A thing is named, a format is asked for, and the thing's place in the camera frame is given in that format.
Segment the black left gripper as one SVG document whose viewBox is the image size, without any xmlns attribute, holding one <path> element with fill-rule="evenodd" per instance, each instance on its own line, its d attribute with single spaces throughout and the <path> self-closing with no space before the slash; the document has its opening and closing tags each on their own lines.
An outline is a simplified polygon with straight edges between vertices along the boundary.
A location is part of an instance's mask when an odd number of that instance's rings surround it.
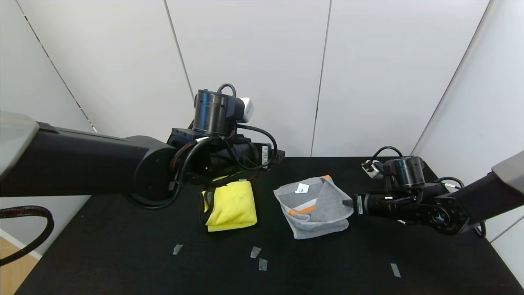
<svg viewBox="0 0 524 295">
<path fill-rule="evenodd" d="M 230 150 L 236 166 L 242 170 L 269 170 L 273 162 L 282 161 L 286 155 L 283 150 L 274 150 L 269 143 L 239 143 Z"/>
</svg>

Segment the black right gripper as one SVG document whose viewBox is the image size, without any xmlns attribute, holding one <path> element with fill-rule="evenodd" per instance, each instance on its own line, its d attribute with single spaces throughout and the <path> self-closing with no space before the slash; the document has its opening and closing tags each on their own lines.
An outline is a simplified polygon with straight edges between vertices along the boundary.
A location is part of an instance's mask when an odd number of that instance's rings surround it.
<svg viewBox="0 0 524 295">
<path fill-rule="evenodd" d="M 385 196 L 376 193 L 350 194 L 351 199 L 342 200 L 342 204 L 352 207 L 353 202 L 355 213 L 359 216 L 387 217 L 389 211 Z"/>
</svg>

